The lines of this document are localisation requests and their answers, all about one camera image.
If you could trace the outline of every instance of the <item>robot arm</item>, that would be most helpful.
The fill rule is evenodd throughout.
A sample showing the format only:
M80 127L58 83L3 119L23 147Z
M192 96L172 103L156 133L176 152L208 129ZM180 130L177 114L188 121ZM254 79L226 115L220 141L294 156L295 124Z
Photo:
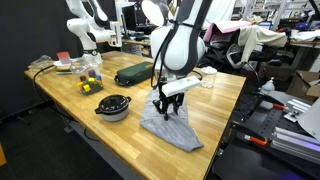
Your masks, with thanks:
M66 0L66 2L69 10L79 17L68 20L67 27L79 37L84 51L83 58L86 60L93 58L100 64L102 59L96 43L108 42L113 47L122 46L120 23L109 22L97 0ZM86 11L83 2L90 4L93 16ZM111 30L106 30L105 27L109 24Z
M205 45L199 33L211 2L212 0L183 0L180 6L178 4L173 24L161 27L151 34L151 51L158 75L156 87L159 89L159 99L153 103L166 120L169 104L173 104L177 113L178 107L182 105L184 92L200 83L194 77L179 80L175 78L189 74L204 55Z

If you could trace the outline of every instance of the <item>floor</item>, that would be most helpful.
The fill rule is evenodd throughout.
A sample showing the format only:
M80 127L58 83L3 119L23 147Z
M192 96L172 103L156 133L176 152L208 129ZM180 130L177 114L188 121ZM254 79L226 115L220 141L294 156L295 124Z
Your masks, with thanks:
M247 77L235 109L243 108L257 90L257 79ZM283 82L275 82L283 90ZM0 124L0 142L7 163L0 167L1 180L20 179L122 179L77 133L66 133L60 116L48 105Z

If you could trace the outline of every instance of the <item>wall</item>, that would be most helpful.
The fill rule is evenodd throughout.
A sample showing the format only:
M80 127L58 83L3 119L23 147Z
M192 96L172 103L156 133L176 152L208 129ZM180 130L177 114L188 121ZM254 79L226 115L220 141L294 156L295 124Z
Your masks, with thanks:
M100 0L112 20L116 19L114 2ZM28 65L41 55L57 59L59 51L72 57L82 55L78 37L69 32L66 21L73 16L64 0L1 0L0 108L15 114L41 102L24 75ZM108 45L99 45L107 51Z

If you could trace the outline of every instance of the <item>dark green pouch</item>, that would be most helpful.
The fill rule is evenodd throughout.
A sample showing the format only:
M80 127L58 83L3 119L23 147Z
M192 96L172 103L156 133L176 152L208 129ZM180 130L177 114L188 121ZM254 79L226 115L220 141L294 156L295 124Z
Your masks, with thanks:
M117 71L114 81L119 86L133 86L152 76L153 63L142 62Z

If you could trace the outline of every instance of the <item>monitor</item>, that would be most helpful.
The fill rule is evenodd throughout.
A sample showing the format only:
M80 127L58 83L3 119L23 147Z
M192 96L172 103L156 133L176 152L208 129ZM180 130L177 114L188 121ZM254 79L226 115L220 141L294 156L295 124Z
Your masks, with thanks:
M137 31L137 17L134 5L122 7L122 14L127 30Z

